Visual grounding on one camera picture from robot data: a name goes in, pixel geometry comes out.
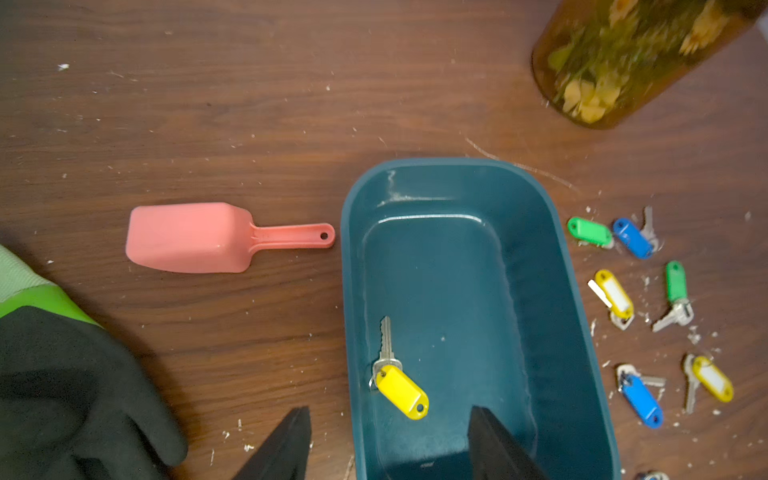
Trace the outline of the yellow white tag key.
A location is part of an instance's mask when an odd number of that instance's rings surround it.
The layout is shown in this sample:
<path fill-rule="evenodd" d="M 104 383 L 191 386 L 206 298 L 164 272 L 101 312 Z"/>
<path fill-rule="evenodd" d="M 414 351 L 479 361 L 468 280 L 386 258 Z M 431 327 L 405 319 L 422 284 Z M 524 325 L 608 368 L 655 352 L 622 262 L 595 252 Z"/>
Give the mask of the yellow white tag key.
<path fill-rule="evenodd" d="M 614 274 L 602 269 L 588 282 L 590 290 L 609 310 L 611 323 L 626 331 L 634 320 L 634 304 Z"/>
<path fill-rule="evenodd" d="M 696 392 L 700 386 L 720 402 L 728 403 L 733 400 L 735 389 L 731 380 L 708 357 L 686 354 L 682 369 L 686 377 L 686 414 L 694 412 Z"/>

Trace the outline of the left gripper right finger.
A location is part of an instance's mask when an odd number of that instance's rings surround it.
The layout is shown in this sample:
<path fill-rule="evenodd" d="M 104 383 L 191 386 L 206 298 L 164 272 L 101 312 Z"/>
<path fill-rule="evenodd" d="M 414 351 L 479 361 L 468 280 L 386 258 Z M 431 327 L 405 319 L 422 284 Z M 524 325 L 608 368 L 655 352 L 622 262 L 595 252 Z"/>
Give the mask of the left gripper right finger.
<path fill-rule="evenodd" d="M 486 407 L 473 406 L 468 444 L 474 480 L 546 480 L 547 476 Z"/>

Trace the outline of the green tag key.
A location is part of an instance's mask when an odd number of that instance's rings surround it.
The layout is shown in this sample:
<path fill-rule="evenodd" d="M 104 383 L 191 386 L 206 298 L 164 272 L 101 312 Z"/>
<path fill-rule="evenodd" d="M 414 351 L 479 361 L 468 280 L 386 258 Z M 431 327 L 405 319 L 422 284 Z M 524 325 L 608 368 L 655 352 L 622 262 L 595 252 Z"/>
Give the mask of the green tag key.
<path fill-rule="evenodd" d="M 580 242 L 598 246 L 603 249 L 612 249 L 614 239 L 611 230 L 600 223 L 596 223 L 581 217 L 572 217 L 567 222 L 568 232 Z"/>
<path fill-rule="evenodd" d="M 652 325 L 654 333 L 671 325 L 687 326 L 694 318 L 694 311 L 688 296 L 687 277 L 683 265 L 676 260 L 665 266 L 668 312 Z"/>

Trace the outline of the blue tag key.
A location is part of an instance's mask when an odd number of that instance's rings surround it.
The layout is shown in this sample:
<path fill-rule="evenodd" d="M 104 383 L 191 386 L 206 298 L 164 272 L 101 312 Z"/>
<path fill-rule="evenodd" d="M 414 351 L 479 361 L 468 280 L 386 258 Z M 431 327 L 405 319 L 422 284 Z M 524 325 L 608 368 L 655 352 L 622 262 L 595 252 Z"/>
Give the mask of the blue tag key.
<path fill-rule="evenodd" d="M 663 425 L 664 414 L 658 400 L 649 390 L 649 386 L 662 388 L 666 380 L 661 377 L 643 377 L 632 364 L 619 364 L 615 367 L 617 390 L 625 398 L 641 422 L 658 429 Z"/>
<path fill-rule="evenodd" d="M 638 228 L 630 219 L 619 218 L 612 224 L 613 234 L 636 258 L 645 260 L 660 248 L 660 242 L 653 228 L 652 207 L 643 210 L 644 224 Z"/>

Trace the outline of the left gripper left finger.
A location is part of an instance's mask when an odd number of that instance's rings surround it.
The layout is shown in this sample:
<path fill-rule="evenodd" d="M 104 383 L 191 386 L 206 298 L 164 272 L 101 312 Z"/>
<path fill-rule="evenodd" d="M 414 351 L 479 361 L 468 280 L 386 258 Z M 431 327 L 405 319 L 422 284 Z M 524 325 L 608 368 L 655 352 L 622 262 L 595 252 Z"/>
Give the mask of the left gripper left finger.
<path fill-rule="evenodd" d="M 233 480 L 304 480 L 311 435 L 309 407 L 291 409 Z"/>

